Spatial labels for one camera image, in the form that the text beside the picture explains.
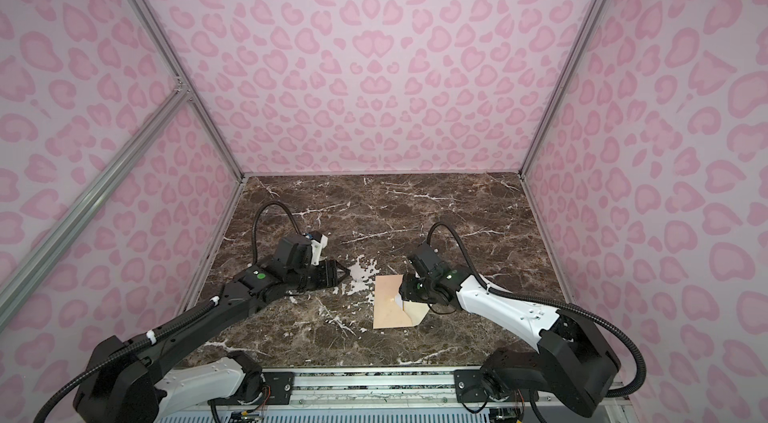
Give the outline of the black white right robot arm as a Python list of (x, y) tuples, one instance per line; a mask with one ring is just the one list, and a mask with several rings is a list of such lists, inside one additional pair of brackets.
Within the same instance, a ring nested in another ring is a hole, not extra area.
[(526, 352), (501, 347), (479, 369), (457, 372), (460, 403), (501, 402), (544, 392), (588, 418), (604, 399), (637, 392), (647, 377), (639, 347), (618, 327), (576, 305), (517, 298), (458, 270), (438, 280), (405, 275), (399, 300), (443, 304), (480, 316), (529, 345)]

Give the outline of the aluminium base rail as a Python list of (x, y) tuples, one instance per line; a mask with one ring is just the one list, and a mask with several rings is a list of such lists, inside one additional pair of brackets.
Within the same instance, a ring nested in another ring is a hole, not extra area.
[(554, 395), (525, 392), (497, 402), (469, 367), (270, 368), (265, 406), (206, 402), (166, 422), (579, 422)]

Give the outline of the corner aluminium post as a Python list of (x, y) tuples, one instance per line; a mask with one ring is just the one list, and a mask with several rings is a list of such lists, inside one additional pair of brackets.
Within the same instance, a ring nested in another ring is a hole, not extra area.
[(196, 116), (207, 135), (212, 140), (213, 146), (223, 158), (226, 166), (234, 175), (238, 183), (246, 180), (246, 176), (239, 163), (236, 161), (232, 150), (225, 141), (225, 138), (219, 128), (216, 126), (211, 113), (203, 103), (198, 90), (192, 84), (187, 70), (184, 68), (179, 53), (173, 46), (168, 33), (163, 28), (156, 12), (148, 0), (127, 0), (134, 13), (138, 17), (147, 36), (152, 41), (154, 47), (158, 50), (162, 60), (169, 68), (180, 88), (188, 95), (188, 99), (194, 109)]
[(610, 0), (592, 0), (588, 7), (586, 7), (584, 17), (578, 26), (574, 41), (570, 45), (567, 58), (564, 61), (545, 111), (534, 133), (531, 146), (520, 167), (518, 175), (521, 180), (525, 180), (532, 173), (535, 159), (544, 143), (558, 108), (565, 97), (566, 90), (576, 75), (583, 56), (588, 51), (590, 42), (600, 25), (601, 19), (604, 17), (609, 3)]

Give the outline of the right corner aluminium post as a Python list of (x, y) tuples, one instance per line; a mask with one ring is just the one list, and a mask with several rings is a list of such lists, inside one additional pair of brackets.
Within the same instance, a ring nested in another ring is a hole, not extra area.
[(525, 180), (532, 173), (535, 159), (544, 143), (558, 108), (565, 97), (566, 90), (576, 75), (583, 56), (588, 51), (590, 42), (600, 25), (601, 19), (604, 17), (609, 3), (610, 0), (592, 0), (588, 7), (586, 7), (584, 17), (578, 26), (574, 41), (570, 45), (567, 58), (564, 61), (545, 111), (534, 133), (531, 146), (520, 167), (518, 175), (521, 180)]

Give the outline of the peach paper envelope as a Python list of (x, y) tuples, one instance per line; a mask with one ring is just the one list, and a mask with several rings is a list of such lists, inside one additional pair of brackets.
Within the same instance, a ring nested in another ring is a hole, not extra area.
[(410, 328), (429, 313), (425, 303), (404, 301), (399, 293), (402, 275), (378, 275), (374, 286), (373, 328)]

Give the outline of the left corner aluminium post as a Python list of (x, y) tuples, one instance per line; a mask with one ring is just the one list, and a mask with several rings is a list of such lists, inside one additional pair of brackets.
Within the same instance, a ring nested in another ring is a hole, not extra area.
[(196, 116), (207, 135), (212, 140), (213, 146), (223, 158), (226, 166), (234, 175), (238, 183), (246, 180), (246, 176), (239, 163), (236, 161), (232, 150), (225, 141), (225, 138), (219, 128), (216, 126), (211, 113), (203, 103), (198, 90), (192, 84), (187, 70), (184, 68), (179, 53), (173, 46), (168, 33), (163, 28), (156, 12), (148, 0), (127, 0), (134, 13), (138, 17), (147, 36), (152, 41), (154, 47), (158, 50), (162, 60), (169, 68), (180, 88), (188, 95), (188, 99), (194, 109)]

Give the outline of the left diagonal aluminium strut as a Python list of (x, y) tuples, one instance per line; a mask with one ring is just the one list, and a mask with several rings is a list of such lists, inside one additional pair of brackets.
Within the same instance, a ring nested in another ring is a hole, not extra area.
[(132, 171), (187, 102), (188, 86), (180, 84), (161, 107), (126, 142), (63, 217), (39, 239), (1, 288), (1, 327), (6, 328), (50, 274), (72, 243)]

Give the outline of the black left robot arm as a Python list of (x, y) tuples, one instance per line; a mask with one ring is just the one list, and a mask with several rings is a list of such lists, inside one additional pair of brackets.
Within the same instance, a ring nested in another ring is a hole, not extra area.
[(208, 401), (260, 404), (269, 398), (262, 368), (243, 350), (208, 365), (178, 364), (225, 329), (294, 293), (339, 286), (350, 271), (335, 260), (284, 278), (258, 266), (237, 274), (220, 292), (150, 331), (99, 343), (78, 385), (73, 407), (86, 422), (154, 422)]

